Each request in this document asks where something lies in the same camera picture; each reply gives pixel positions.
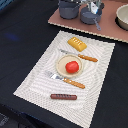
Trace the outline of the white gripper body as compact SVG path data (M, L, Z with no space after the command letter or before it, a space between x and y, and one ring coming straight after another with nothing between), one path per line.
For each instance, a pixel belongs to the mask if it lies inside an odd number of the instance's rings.
M80 0L80 4L91 4L92 2L95 3L98 8L100 7L100 0Z

